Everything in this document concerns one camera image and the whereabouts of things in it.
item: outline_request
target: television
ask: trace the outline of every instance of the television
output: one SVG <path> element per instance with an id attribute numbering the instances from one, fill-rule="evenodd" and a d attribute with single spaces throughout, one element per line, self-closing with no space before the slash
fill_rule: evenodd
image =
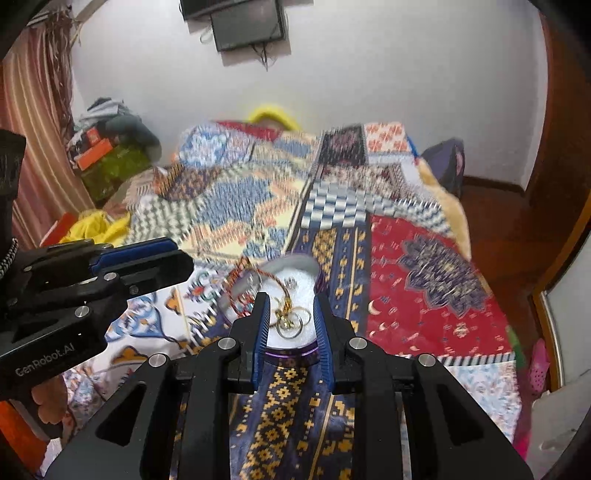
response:
<path id="1" fill-rule="evenodd" d="M 181 0 L 181 12 L 185 20 L 196 20 L 248 1 L 250 0 Z"/>
<path id="2" fill-rule="evenodd" d="M 278 0 L 251 0 L 212 13 L 218 51 L 283 40 L 282 10 Z"/>

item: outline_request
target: pink slipper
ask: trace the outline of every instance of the pink slipper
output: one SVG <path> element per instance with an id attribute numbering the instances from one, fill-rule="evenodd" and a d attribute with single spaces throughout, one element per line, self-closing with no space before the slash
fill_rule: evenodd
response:
<path id="1" fill-rule="evenodd" d="M 539 339 L 534 345 L 530 365 L 530 386 L 534 394 L 541 395 L 544 392 L 549 367 L 546 345 L 542 339 Z"/>

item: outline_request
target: patterned blanket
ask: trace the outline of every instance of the patterned blanket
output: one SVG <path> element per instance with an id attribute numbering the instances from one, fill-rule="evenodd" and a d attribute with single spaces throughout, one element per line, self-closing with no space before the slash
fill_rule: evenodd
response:
<path id="1" fill-rule="evenodd" d="M 436 354 L 513 439 L 521 402 L 506 318 L 421 184 L 401 124 L 358 125 L 320 137 L 208 124 L 184 134 L 177 159 L 203 176 L 220 171 L 211 181 L 200 177 L 198 189 L 182 189 L 188 192 L 182 199 L 156 193 L 135 199 L 128 241 L 170 232 L 184 209 L 189 218 L 175 220 L 184 231 L 173 238 L 196 256 L 194 273 L 183 284 L 130 300 L 106 334 L 107 350 L 64 374 L 66 441 L 150 355 L 197 354 L 227 335 L 216 300 L 235 255 L 265 260 L 289 251 L 316 257 L 333 311 L 358 335 L 388 353 Z M 155 186 L 152 192 L 170 191 Z M 176 213 L 155 214 L 155 205 Z M 138 227 L 145 222 L 152 226 Z M 331 395 L 318 365 L 266 364 L 259 391 L 232 399 L 232 478 L 348 479 L 354 419 L 353 397 Z M 409 478 L 404 424 L 402 443 Z"/>

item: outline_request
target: yellow cloth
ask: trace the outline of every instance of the yellow cloth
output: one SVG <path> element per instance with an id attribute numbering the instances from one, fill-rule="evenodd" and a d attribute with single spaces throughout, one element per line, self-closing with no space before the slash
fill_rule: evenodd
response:
<path id="1" fill-rule="evenodd" d="M 418 160 L 418 172 L 425 184 L 425 188 L 441 204 L 441 208 L 452 229 L 460 253 L 466 260 L 471 260 L 470 232 L 468 231 L 468 220 L 466 219 L 462 204 L 456 197 L 439 185 L 427 162 L 423 158 L 419 158 Z"/>
<path id="2" fill-rule="evenodd" d="M 113 246 L 118 247 L 127 236 L 130 218 L 131 216 L 128 213 L 111 223 L 102 210 L 84 212 L 80 215 L 80 220 L 72 225 L 67 235 L 60 240 L 60 243 L 65 244 L 92 238 L 96 244 L 113 244 Z"/>

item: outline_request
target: blue gripper pad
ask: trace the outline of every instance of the blue gripper pad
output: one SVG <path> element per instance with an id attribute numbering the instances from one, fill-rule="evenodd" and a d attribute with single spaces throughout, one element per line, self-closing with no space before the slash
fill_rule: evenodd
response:
<path id="1" fill-rule="evenodd" d="M 151 257 L 153 255 L 165 254 L 178 250 L 178 246 L 168 237 L 156 238 L 138 244 L 126 245 L 124 247 L 105 250 L 99 257 L 90 262 L 92 274 L 96 275 L 104 268 L 119 265 L 133 260 Z"/>

